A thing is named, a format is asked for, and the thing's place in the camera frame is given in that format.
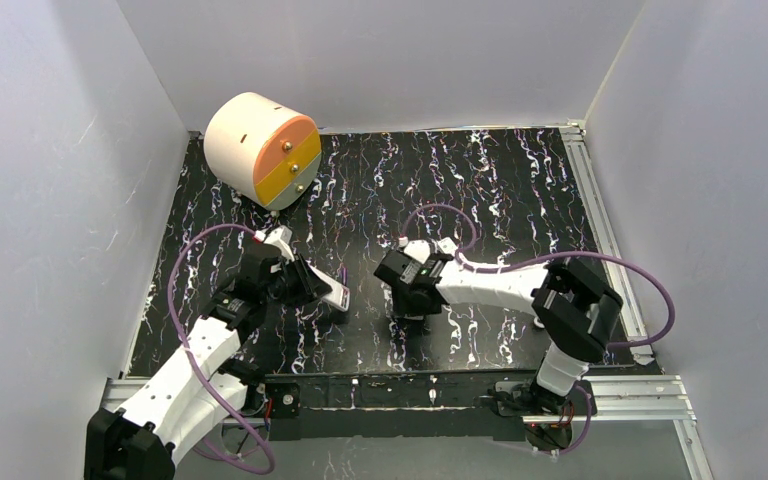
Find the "white remote with buttons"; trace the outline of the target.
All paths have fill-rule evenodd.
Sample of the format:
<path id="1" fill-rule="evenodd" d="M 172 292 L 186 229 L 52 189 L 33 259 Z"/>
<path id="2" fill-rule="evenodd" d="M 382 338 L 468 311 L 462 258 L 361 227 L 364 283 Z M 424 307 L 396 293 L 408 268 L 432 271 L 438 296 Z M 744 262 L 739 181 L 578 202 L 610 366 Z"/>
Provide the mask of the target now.
<path id="1" fill-rule="evenodd" d="M 347 312 L 350 306 L 351 291 L 338 280 L 328 276 L 313 265 L 310 266 L 312 272 L 328 286 L 329 291 L 321 296 L 321 300 L 329 306 L 340 312 Z"/>

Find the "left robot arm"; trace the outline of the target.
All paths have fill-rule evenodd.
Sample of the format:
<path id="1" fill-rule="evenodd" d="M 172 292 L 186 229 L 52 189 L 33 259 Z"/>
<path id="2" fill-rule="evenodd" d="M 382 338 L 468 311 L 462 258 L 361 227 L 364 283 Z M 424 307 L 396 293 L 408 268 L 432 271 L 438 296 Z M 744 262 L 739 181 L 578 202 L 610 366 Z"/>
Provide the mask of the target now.
<path id="1" fill-rule="evenodd" d="M 262 383 L 235 355 L 269 306 L 318 301 L 345 312 L 350 290 L 283 242 L 246 246 L 238 273 L 220 285 L 156 374 L 114 410 L 91 417 L 84 478 L 173 478 L 200 440 L 225 418 L 241 416 L 249 389 Z"/>

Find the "long white remote control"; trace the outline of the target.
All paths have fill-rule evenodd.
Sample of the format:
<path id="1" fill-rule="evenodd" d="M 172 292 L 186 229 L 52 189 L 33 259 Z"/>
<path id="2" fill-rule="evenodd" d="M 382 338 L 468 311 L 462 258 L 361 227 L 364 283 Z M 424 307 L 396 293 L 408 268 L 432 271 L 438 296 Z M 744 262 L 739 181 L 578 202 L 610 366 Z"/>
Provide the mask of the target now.
<path id="1" fill-rule="evenodd" d="M 436 245 L 440 252 L 451 256 L 455 261 L 461 262 L 463 260 L 462 247 L 450 237 L 437 240 Z"/>

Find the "round three-colour drawer box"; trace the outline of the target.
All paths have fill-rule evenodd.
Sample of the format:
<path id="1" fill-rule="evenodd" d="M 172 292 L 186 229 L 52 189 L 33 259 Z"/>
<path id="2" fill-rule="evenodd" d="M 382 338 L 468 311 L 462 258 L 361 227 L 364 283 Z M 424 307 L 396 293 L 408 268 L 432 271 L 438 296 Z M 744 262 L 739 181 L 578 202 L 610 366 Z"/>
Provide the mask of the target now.
<path id="1" fill-rule="evenodd" d="M 322 161 L 314 121 L 254 92 L 222 105 L 205 132 L 205 159 L 214 176 L 270 212 L 296 202 Z"/>

